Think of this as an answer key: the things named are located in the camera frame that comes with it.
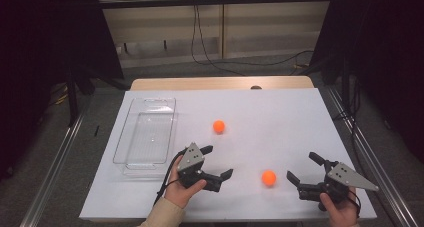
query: gray carpet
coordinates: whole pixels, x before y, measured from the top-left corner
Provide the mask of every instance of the gray carpet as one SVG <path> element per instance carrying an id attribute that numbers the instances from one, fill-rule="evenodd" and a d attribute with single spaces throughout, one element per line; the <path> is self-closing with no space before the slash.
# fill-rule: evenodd
<path id="1" fill-rule="evenodd" d="M 306 53 L 297 58 L 298 63 L 308 63 L 311 54 Z M 287 56 L 252 57 L 232 61 L 275 63 Z M 254 66 L 241 64 L 217 64 L 220 68 L 231 69 L 247 76 L 289 75 L 293 73 L 295 60 L 278 65 Z M 211 65 L 196 63 L 180 63 L 161 66 L 124 69 L 125 82 L 131 83 L 136 78 L 155 77 L 196 77 L 196 76 L 236 76 L 237 74 L 219 70 Z M 320 74 L 312 74 L 314 85 L 319 88 L 331 116 L 338 114 L 328 92 L 328 87 L 321 82 Z M 78 219 L 85 197 L 88 194 L 98 164 L 106 147 L 108 137 L 114 125 L 116 114 L 123 98 L 123 92 L 110 88 L 104 83 L 94 81 L 97 90 L 89 100 L 88 113 L 82 121 L 79 134 L 69 150 L 60 177 L 51 192 L 50 198 L 39 219 L 38 226 L 134 226 L 130 223 L 96 224 Z M 80 96 L 80 103 L 86 98 Z M 361 95 L 361 108 L 357 114 L 357 123 L 367 141 L 377 154 L 385 171 L 398 188 L 401 196 L 409 205 L 418 223 L 424 223 L 420 215 L 424 210 L 424 165 L 420 163 L 405 147 L 401 137 L 386 127 L 384 116 L 367 98 L 366 92 Z M 65 101 L 61 105 L 53 105 L 46 110 L 43 121 L 38 127 L 32 145 L 14 168 L 14 176 L 2 180 L 0 184 L 0 226 L 19 226 L 25 216 L 38 188 L 55 158 L 58 147 L 67 131 L 69 108 Z M 357 160 L 350 141 L 350 134 L 343 121 L 335 121 L 346 149 L 349 152 L 355 168 L 364 168 L 370 180 L 375 181 L 366 162 L 359 154 Z M 368 194 L 377 212 L 375 220 L 362 221 L 361 226 L 400 226 L 397 217 L 390 207 L 384 194 L 380 191 L 378 197 Z M 182 226 L 207 226 L 183 224 Z M 248 226 L 290 226 L 285 223 L 250 223 Z M 325 221 L 295 223 L 294 226 L 327 226 Z"/>

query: white table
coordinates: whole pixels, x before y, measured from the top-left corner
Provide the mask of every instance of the white table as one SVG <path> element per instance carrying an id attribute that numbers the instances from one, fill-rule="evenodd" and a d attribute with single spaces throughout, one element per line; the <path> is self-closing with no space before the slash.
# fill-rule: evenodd
<path id="1" fill-rule="evenodd" d="M 308 158 L 310 151 L 353 167 L 317 89 L 128 91 L 80 218 L 141 219 L 151 210 L 161 181 L 124 176 L 113 164 L 130 102 L 139 97 L 176 99 L 175 154 L 191 142 L 213 145 L 202 169 L 214 175 L 234 169 L 219 193 L 201 191 L 191 199 L 186 222 L 327 218 L 317 202 L 299 200 L 296 187 L 285 178 L 287 170 L 303 183 L 321 182 L 324 168 Z M 212 130 L 216 119 L 227 125 L 222 135 Z M 266 169 L 277 174 L 272 188 L 261 182 Z M 375 218 L 365 191 L 357 194 L 361 217 Z"/>

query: metal frame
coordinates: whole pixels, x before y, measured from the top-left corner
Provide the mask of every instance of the metal frame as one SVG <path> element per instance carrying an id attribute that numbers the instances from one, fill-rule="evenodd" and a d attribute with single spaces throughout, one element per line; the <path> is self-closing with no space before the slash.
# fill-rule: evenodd
<path id="1" fill-rule="evenodd" d="M 340 113 L 344 113 L 344 106 L 339 93 L 335 90 L 334 87 L 329 88 L 329 93 L 338 111 Z M 352 133 L 353 121 L 354 120 L 351 118 L 344 118 L 344 122 L 350 133 Z M 384 192 L 384 195 L 392 206 L 392 209 L 397 215 L 398 220 L 402 226 L 418 226 L 418 223 L 412 216 L 408 205 L 400 195 L 392 180 L 387 175 L 386 171 L 384 171 L 383 166 L 380 164 L 380 161 L 378 160 L 377 156 L 375 155 L 374 151 L 365 139 L 357 124 L 355 124 L 354 138 L 358 149 L 360 150 L 362 156 L 365 158 L 368 166 L 371 169 L 371 172 L 374 174 L 378 184 L 380 185 L 380 189 Z"/>
<path id="2" fill-rule="evenodd" d="M 265 4 L 265 3 L 295 3 L 295 2 L 323 2 L 330 0 L 103 0 L 99 2 L 80 3 L 52 3 L 59 9 L 122 9 L 146 7 L 171 7 L 195 5 L 228 5 L 228 4 Z"/>
<path id="3" fill-rule="evenodd" d="M 47 172 L 47 175 L 43 183 L 41 184 L 37 195 L 35 196 L 34 200 L 31 203 L 31 206 L 25 214 L 24 219 L 22 220 L 22 223 L 20 225 L 21 227 L 37 226 L 38 221 L 41 218 L 41 215 L 44 211 L 50 194 L 53 191 L 53 187 L 56 183 L 56 180 L 59 177 L 63 164 L 65 163 L 65 159 L 69 153 L 69 150 L 72 147 L 72 143 L 74 142 L 74 139 L 78 134 L 78 130 L 88 110 L 88 107 L 91 102 L 91 96 L 85 97 L 85 101 L 81 102 L 83 102 L 81 112 L 76 118 L 73 126 L 68 128 L 68 131 L 66 132 L 65 138 L 63 139 L 62 144 L 59 147 L 56 157 L 53 160 L 53 163 L 50 166 L 50 169 Z"/>

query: white wall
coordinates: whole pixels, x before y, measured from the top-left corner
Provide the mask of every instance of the white wall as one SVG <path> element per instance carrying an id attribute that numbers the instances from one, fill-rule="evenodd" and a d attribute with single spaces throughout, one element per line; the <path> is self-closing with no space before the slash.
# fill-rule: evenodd
<path id="1" fill-rule="evenodd" d="M 199 11 L 203 37 L 216 38 L 219 54 L 232 57 L 252 38 L 269 43 L 270 37 L 280 41 L 285 36 L 307 37 L 308 44 L 295 49 L 311 49 L 327 7 L 328 2 L 274 3 L 199 6 Z M 104 14 L 115 43 L 191 39 L 193 34 L 193 7 L 108 9 Z M 276 48 L 275 43 L 269 44 L 270 50 Z M 267 49 L 263 44 L 260 47 L 262 52 Z M 254 53 L 255 49 L 244 51 Z"/>

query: sleeve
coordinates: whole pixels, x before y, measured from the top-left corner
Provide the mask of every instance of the sleeve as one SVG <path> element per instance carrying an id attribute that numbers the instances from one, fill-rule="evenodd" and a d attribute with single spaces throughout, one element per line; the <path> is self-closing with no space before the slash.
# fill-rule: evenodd
<path id="1" fill-rule="evenodd" d="M 139 227 L 177 227 L 183 221 L 184 214 L 183 209 L 161 197 Z"/>

